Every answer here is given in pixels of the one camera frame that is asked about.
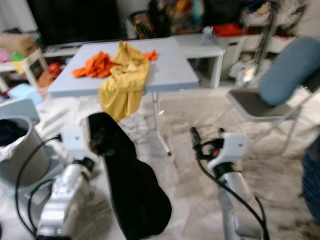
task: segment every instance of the blue fabric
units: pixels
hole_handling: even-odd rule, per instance
[[[258,91],[271,106],[284,104],[295,89],[320,67],[320,41],[298,37],[276,58],[260,78]]]
[[[312,216],[320,223],[320,137],[306,151],[302,165],[303,197]]]

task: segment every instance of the wire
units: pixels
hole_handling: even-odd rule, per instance
[[[34,220],[32,219],[32,214],[31,214],[32,199],[33,199],[34,195],[39,191],[39,189],[40,189],[43,185],[45,185],[45,184],[47,184],[47,183],[51,183],[51,182],[53,182],[53,181],[54,181],[54,179],[52,178],[52,179],[48,179],[48,180],[46,180],[46,181],[43,181],[43,182],[39,183],[39,184],[32,190],[32,192],[30,193],[30,198],[29,198],[29,200],[28,200],[28,205],[27,205],[27,214],[28,214],[28,218],[29,218],[30,224],[31,224],[32,227],[33,227],[33,232],[34,232],[34,233],[36,233],[38,229],[37,229],[36,225],[34,224]]]
[[[36,153],[39,151],[39,149],[41,149],[47,142],[52,141],[52,140],[59,140],[61,141],[61,135],[57,135],[54,136],[52,138],[49,138],[48,140],[43,141],[42,143],[40,143],[40,145],[38,145],[31,153],[30,155],[26,158],[26,160],[24,161],[24,163],[22,164],[17,178],[16,178],[16,183],[15,183],[15,194],[14,194],[14,200],[15,200],[15,209],[16,209],[16,213],[18,215],[19,220],[21,221],[22,225],[27,229],[27,231],[32,235],[32,236],[36,236],[36,233],[33,232],[30,227],[26,224],[26,222],[24,221],[24,219],[21,216],[20,213],[20,209],[19,209],[19,187],[20,187],[20,182],[21,182],[21,178],[23,175],[23,172],[25,170],[25,168],[27,167],[28,163],[32,160],[32,158],[36,155]]]
[[[263,231],[263,239],[264,240],[270,240],[269,237],[269,233],[268,233],[268,229],[267,229],[267,224],[265,221],[263,221],[260,216],[256,213],[255,210],[252,209],[252,207],[245,201],[243,200],[238,194],[236,194],[232,189],[230,189],[227,185],[225,185],[224,183],[220,182],[217,178],[215,178],[214,176],[212,176],[205,168],[204,166],[201,164],[201,161],[199,159],[197,159],[197,163],[201,169],[201,171],[208,177],[210,178],[212,181],[214,181],[214,183],[216,183],[219,187],[223,188],[224,190],[226,190],[228,193],[230,193],[235,199],[237,199],[243,206],[245,206],[245,208],[248,209],[248,211],[254,216],[254,218],[258,221],[258,223],[260,224],[262,231]],[[265,219],[265,211],[262,212],[262,216]]]
[[[256,195],[254,195],[254,199],[259,205],[259,208],[260,208],[261,214],[262,214],[262,221],[264,222],[265,228],[267,228],[267,218],[266,218],[264,206],[262,205],[260,199]]]

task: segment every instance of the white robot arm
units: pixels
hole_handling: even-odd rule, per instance
[[[219,186],[218,200],[223,213],[225,240],[268,240],[263,209],[251,192],[239,167],[246,150],[246,136],[226,133],[221,129],[219,138],[201,144],[196,128],[193,127],[191,133],[193,149],[200,168]],[[203,154],[202,149],[207,145],[211,146],[209,154]],[[204,169],[200,160],[207,160],[207,169],[210,173]]]

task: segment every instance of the gray bin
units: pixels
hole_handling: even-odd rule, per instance
[[[34,129],[33,123],[24,116],[2,117],[1,119],[11,120],[20,128],[27,130],[24,140],[15,148],[11,159],[0,162],[0,184],[5,189],[15,187],[17,176],[22,164],[30,153],[42,143],[42,139]],[[29,186],[39,181],[48,171],[50,166],[49,158],[44,150],[40,148],[25,168],[20,185]]]

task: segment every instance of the orange cloth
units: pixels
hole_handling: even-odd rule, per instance
[[[150,61],[156,61],[156,60],[158,60],[158,54],[157,54],[157,51],[156,51],[156,50],[153,50],[153,51],[151,51],[151,52],[143,53],[143,56],[144,56],[146,59],[149,59]]]
[[[143,54],[146,59],[150,61],[158,60],[158,54],[156,50],[146,52]],[[75,78],[81,78],[88,76],[91,78],[105,78],[111,74],[111,68],[117,63],[111,61],[109,54],[102,51],[94,55],[85,62],[85,66],[72,71],[72,75]]]

